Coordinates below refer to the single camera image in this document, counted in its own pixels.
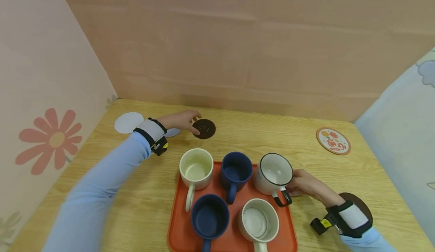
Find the brown coaster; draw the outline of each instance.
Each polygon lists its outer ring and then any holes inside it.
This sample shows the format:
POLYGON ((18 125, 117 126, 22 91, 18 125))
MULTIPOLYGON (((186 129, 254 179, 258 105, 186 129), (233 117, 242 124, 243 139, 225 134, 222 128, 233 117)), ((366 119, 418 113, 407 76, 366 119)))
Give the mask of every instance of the brown coaster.
POLYGON ((323 148, 336 155, 347 155, 351 151, 351 143, 345 135, 332 128, 319 128, 317 141, 323 148))
POLYGON ((340 194, 341 197, 343 197, 344 200, 349 200, 352 201, 353 203, 355 203, 355 205, 361 209, 361 211, 364 213, 364 215, 366 215, 366 217, 369 219, 369 221, 371 221, 373 223, 373 215, 370 212, 369 207, 356 195, 353 195, 351 193, 348 192, 342 192, 340 194))
POLYGON ((192 124, 192 126, 200 132, 199 135, 193 134, 195 137, 200 139, 211 138, 216 132, 216 126, 214 123, 207 119, 200 119, 192 124))

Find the wrist strap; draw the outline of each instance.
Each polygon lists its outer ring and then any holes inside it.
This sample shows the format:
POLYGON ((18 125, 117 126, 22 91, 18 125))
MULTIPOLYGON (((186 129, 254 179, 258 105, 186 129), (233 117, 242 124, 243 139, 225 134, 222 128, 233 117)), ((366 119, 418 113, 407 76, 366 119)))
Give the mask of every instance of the wrist strap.
POLYGON ((328 207, 326 210, 328 213, 322 220, 315 218, 310 224, 319 235, 326 232, 329 227, 337 226, 340 234, 361 238, 372 227, 372 222, 352 201, 328 207))
POLYGON ((361 238, 372 227, 371 221, 352 201, 346 201, 341 206, 328 207, 326 210, 335 220, 342 235, 361 238))
POLYGON ((133 130, 133 132, 138 132, 148 141, 151 151, 158 156, 166 152, 168 148, 168 141, 164 136, 167 131, 161 123, 152 118, 143 121, 133 130))

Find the white enamel mug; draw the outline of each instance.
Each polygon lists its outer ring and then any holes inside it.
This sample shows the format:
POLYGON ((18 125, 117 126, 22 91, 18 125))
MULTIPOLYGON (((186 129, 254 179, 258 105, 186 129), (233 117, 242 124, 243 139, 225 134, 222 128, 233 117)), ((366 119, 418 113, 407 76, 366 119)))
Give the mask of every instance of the white enamel mug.
POLYGON ((249 200, 239 212, 238 226, 243 237, 254 243, 255 252, 267 252, 267 243, 279 231, 278 214, 266 200, 249 200))
POLYGON ((213 158, 204 149, 190 149, 181 157, 181 179, 189 187, 186 197, 186 212, 189 212, 192 207, 195 190, 204 189, 210 183, 212 171, 213 158))
POLYGON ((276 153, 269 153, 261 158, 257 169, 254 172, 254 185, 257 190, 265 195, 272 195, 275 202, 280 207, 285 207, 292 203, 286 185, 293 178, 293 168, 283 156, 276 153), (285 203, 278 197, 278 192, 282 192, 285 203))

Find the mug handle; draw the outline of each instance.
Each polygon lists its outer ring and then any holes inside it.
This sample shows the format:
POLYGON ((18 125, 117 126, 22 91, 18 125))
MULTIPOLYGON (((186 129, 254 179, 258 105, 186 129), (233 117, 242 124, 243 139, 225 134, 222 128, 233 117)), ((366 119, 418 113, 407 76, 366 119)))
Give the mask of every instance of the mug handle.
POLYGON ((254 243, 254 252, 267 252, 267 243, 254 243))
POLYGON ((201 252, 210 252, 210 249, 211 249, 211 240, 204 239, 204 241, 202 242, 201 252))
POLYGON ((195 195, 195 185, 190 184, 188 196, 186 197, 186 212, 189 212, 192 207, 194 195, 195 195))
POLYGON ((275 202, 278 204, 278 207, 285 207, 285 206, 290 205, 292 203, 292 198, 288 194, 286 188, 285 187, 281 187, 281 192, 282 192, 282 194, 284 195, 284 198, 285 198, 285 203, 284 204, 281 203, 281 199, 278 197, 277 192, 274 192, 272 194, 275 202))
POLYGON ((236 199, 236 193, 237 193, 237 185, 232 182, 230 185, 230 189, 227 192, 227 203, 233 204, 234 200, 236 199))

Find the navy blue mug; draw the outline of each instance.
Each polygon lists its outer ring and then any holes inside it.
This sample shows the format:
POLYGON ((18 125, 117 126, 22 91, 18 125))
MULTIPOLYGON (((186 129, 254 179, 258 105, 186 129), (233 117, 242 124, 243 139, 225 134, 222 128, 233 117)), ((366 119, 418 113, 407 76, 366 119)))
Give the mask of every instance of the navy blue mug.
POLYGON ((191 211, 195 233, 203 239, 202 252, 209 252, 211 241, 219 238, 230 223, 230 210, 217 195, 203 195, 195 202, 191 211))
POLYGON ((227 191, 228 204, 234 203, 236 193, 246 185, 253 170, 251 160, 243 153, 231 152, 224 157, 219 180, 227 191))

